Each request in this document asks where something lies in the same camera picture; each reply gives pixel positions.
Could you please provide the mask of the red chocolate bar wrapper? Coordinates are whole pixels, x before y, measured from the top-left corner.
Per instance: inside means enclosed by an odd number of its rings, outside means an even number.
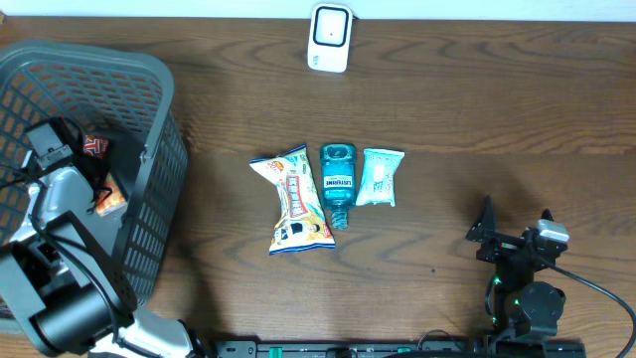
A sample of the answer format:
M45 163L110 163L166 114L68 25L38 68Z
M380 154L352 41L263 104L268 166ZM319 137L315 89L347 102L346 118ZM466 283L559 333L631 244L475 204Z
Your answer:
M83 153L98 159L105 159L108 156L110 140L99 135L85 135L83 137Z

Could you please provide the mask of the orange tissue pack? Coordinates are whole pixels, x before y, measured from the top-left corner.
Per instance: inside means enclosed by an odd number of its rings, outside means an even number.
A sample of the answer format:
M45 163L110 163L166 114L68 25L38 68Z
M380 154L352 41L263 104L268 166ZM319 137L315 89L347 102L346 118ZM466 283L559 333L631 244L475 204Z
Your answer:
M101 217L105 217L124 208L126 205L127 199L123 190L120 188L113 175L108 173L99 192L96 202L96 212Z

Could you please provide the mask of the teal wet wipes pack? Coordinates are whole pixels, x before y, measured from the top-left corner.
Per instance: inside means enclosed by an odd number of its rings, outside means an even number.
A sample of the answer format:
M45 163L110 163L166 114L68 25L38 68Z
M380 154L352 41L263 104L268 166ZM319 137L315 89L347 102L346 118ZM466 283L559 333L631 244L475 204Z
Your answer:
M404 153L397 150L366 148L362 179L357 195L358 207L368 204L396 205L395 174Z

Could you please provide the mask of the teal mouthwash bottle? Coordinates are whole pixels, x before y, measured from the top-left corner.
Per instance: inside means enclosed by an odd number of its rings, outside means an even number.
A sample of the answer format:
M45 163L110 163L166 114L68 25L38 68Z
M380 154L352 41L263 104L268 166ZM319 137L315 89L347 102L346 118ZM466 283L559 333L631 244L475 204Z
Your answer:
M335 230L348 228L348 212L356 204L357 150L353 144L331 143L320 150L322 200Z

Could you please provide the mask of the yellow noodle snack bag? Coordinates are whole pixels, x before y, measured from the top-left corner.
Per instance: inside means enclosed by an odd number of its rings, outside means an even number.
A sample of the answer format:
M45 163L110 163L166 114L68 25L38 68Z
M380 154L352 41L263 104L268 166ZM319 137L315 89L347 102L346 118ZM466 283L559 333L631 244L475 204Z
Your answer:
M280 201L281 215L274 226L271 255L336 247L305 144L275 157L252 159L249 166L275 187Z

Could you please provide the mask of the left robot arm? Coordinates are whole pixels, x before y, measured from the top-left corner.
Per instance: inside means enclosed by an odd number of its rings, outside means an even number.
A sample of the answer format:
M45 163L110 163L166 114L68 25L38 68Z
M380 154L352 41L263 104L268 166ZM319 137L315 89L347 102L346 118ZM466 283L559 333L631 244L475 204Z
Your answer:
M11 172L29 205L1 249L1 297L44 355L206 357L181 320L138 303L111 255L113 215L126 195L110 174L107 139L69 128L61 117L26 130L31 149Z

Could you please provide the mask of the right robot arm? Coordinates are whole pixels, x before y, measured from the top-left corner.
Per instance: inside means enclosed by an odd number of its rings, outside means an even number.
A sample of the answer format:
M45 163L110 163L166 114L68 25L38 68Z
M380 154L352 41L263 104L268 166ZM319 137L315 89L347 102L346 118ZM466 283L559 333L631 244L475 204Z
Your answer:
M486 312L493 318L493 331L483 338L490 355L545 357L547 341L557 335L563 314L563 291L535 279L535 273L554 264L567 250L569 233L545 209L533 227L519 236L497 230L492 199L482 209L465 239L480 248L476 259L495 266L485 294Z

